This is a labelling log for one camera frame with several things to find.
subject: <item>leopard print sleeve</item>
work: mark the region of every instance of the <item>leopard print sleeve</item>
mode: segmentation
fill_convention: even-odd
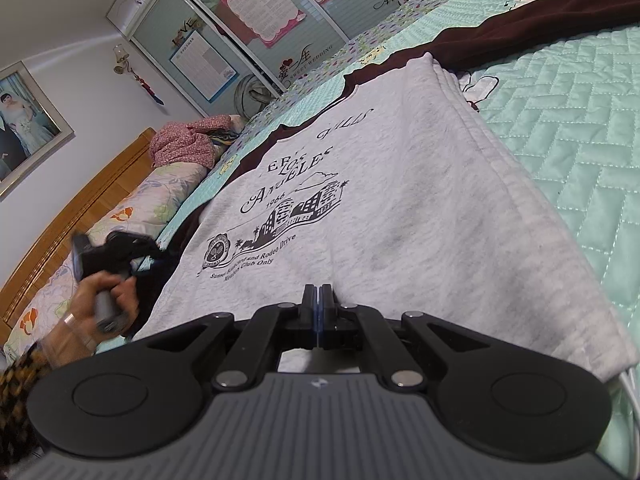
[[[38,344],[33,344],[0,375],[0,465],[20,461],[38,446],[27,418],[27,396],[51,371]]]

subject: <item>orange flower print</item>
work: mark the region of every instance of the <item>orange flower print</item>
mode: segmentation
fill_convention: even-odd
[[[24,313],[22,318],[20,318],[20,329],[26,335],[31,335],[36,326],[36,319],[38,319],[38,310],[35,307],[31,307]]]
[[[132,214],[133,214],[133,208],[126,207],[118,211],[116,214],[111,215],[111,218],[115,218],[118,222],[126,222],[127,220],[129,220],[129,218],[131,218]]]

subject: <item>framed photo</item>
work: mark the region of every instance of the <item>framed photo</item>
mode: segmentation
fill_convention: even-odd
[[[22,62],[0,70],[0,199],[72,134]]]

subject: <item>pink clothing bundle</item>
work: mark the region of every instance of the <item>pink clothing bundle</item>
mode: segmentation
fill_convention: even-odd
[[[149,156],[154,167],[172,162],[197,162],[210,170],[216,163],[213,145],[206,132],[231,130],[231,117],[216,115],[193,123],[167,123],[149,143]]]

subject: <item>mint green quilt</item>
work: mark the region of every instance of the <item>mint green quilt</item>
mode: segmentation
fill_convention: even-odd
[[[166,245],[184,218],[222,188],[239,161],[280,123],[305,121],[340,95],[342,76],[365,62],[431,41],[444,28],[473,27],[517,0],[450,0],[307,95],[208,178],[159,238]],[[498,79],[476,106],[574,233],[620,317],[640,343],[640,27],[558,41],[481,67]],[[600,452],[628,464],[628,407],[615,400]]]

